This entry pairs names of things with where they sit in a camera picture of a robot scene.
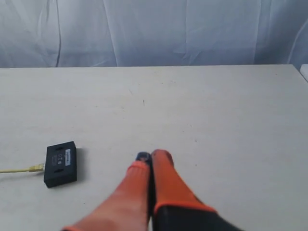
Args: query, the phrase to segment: white curtain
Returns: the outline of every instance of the white curtain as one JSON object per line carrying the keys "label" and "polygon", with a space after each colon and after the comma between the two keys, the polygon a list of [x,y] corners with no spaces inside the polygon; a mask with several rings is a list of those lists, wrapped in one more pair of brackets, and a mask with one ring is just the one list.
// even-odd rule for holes
{"label": "white curtain", "polygon": [[308,0],[0,0],[0,67],[308,63]]}

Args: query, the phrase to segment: small black object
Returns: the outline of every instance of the small black object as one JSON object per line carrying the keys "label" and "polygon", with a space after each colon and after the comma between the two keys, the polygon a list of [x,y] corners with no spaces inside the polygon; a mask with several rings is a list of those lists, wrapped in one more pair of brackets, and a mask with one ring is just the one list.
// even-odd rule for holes
{"label": "small black object", "polygon": [[77,180],[77,152],[73,141],[47,147],[44,182],[48,188]]}

